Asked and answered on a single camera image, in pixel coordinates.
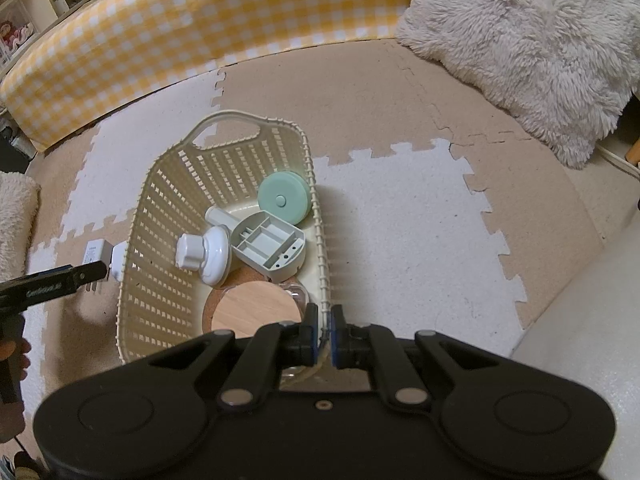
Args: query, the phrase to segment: gingham fabric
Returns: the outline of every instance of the gingham fabric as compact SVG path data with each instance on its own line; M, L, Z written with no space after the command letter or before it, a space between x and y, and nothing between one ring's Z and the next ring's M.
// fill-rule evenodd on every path
M29 49L0 84L0 100L44 150L119 106L221 66L389 38L409 2L95 0Z

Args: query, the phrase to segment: white power adapter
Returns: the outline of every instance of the white power adapter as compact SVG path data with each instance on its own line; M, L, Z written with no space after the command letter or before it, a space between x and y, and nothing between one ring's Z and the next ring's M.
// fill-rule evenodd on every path
M97 240L91 240L84 250L84 258L82 264L90 264L93 262L102 262L107 266L107 270L111 265L111 253L113 253L113 246L104 238L98 238ZM105 282L109 279L109 272L101 280ZM87 283L86 290L93 290L97 288L97 282Z

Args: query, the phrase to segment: plastic basket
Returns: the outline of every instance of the plastic basket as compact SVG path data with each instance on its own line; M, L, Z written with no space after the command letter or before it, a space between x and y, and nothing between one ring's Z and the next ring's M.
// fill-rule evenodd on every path
M251 137L200 148L193 141L222 120L256 124ZM294 171L311 188L312 214L299 227L306 258L296 277L320 306L327 326L329 272L316 176L305 133L294 123L238 110L204 118L149 170L133 217L118 298L117 345L127 363L202 334L202 309L210 287L197 272L175 266L183 233L202 234L211 205L244 218L258 210L261 181L276 171Z

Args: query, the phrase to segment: floor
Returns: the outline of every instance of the floor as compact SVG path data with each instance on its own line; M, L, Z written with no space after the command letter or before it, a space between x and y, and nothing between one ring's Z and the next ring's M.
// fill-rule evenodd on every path
M348 320L403 335L436 328L508 354L637 213L640 184L599 156L566 170L441 66L394 41L363 41L183 81L39 156L28 170L42 185L29 271L80 263L94 238L125 240L146 169L217 108L287 118L306 131L333 299L348 306ZM638 125L632 107L621 130L629 136ZM223 124L199 143L245 133ZM119 364L117 294L110 280L30 310L28 417L48 392ZM365 379L328 370L300 388L357 389ZM28 432L24 439L34 449Z

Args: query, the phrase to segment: fluffy white rug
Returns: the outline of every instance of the fluffy white rug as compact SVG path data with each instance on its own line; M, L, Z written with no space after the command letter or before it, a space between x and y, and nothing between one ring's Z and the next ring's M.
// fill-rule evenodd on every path
M0 171L0 282L24 274L39 189L31 177Z
M396 37L580 168L640 79L640 0L412 0Z

